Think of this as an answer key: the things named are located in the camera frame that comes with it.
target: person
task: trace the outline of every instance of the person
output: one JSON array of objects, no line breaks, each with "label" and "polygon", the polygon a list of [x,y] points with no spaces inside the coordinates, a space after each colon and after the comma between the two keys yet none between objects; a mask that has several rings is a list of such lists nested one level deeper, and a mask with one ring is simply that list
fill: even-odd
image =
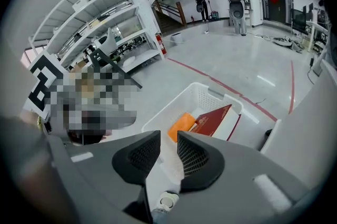
[{"label": "person", "polygon": [[201,11],[202,21],[205,22],[206,20],[209,20],[209,10],[207,8],[206,0],[195,0],[195,2],[203,5],[203,10]]},{"label": "person", "polygon": [[[242,36],[247,35],[246,21],[244,16],[244,2],[243,0],[229,0],[230,1],[230,19],[233,21],[234,29],[236,34],[241,34]],[[234,17],[233,13],[240,13],[240,18],[238,16]]]},{"label": "person", "polygon": [[151,212],[153,224],[165,224],[167,214],[172,210],[179,200],[179,195],[173,191],[163,192]]}]

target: red fire extinguisher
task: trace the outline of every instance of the red fire extinguisher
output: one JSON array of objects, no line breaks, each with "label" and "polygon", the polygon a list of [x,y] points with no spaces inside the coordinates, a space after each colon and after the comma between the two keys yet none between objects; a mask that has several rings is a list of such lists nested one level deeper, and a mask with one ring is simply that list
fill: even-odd
[{"label": "red fire extinguisher", "polygon": [[157,41],[159,43],[160,48],[162,49],[162,53],[165,54],[166,53],[166,49],[165,49],[164,44],[162,42],[162,38],[160,37],[160,35],[157,34],[156,35],[156,39],[157,39]]}]

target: pixelated blur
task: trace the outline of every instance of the pixelated blur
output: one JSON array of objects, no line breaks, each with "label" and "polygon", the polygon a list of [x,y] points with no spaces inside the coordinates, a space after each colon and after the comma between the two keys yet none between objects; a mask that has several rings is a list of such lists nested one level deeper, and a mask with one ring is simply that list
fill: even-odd
[{"label": "pixelated blur", "polygon": [[65,73],[50,87],[51,116],[68,132],[103,135],[106,130],[133,124],[136,111],[126,111],[125,99],[137,92],[137,86],[119,73],[101,73],[88,69]]}]

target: dark pants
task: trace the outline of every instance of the dark pants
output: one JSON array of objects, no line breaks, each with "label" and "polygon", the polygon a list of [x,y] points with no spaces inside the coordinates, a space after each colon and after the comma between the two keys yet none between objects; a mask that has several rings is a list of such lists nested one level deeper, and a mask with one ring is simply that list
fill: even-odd
[{"label": "dark pants", "polygon": [[209,19],[209,10],[207,8],[207,3],[202,2],[202,5],[204,6],[204,9],[201,11],[201,16],[203,20],[208,20]]}]

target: window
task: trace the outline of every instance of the window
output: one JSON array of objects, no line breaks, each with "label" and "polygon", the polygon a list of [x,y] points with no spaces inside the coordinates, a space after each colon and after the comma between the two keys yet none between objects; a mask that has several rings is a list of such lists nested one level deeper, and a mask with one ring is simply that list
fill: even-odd
[{"label": "window", "polygon": [[[37,54],[40,54],[43,52],[44,50],[44,46],[40,46],[40,47],[37,47],[35,48],[36,49],[36,52]],[[36,55],[33,51],[33,49],[26,49],[24,51],[24,53],[22,54],[22,57],[21,57],[21,62],[23,63],[23,65],[25,67],[29,67],[29,65],[35,60],[36,58]]]},{"label": "window", "polygon": [[25,53],[22,54],[22,57],[21,57],[21,63],[22,63],[26,68],[28,68],[29,65],[31,64],[30,61],[28,60],[28,58],[26,57]]}]

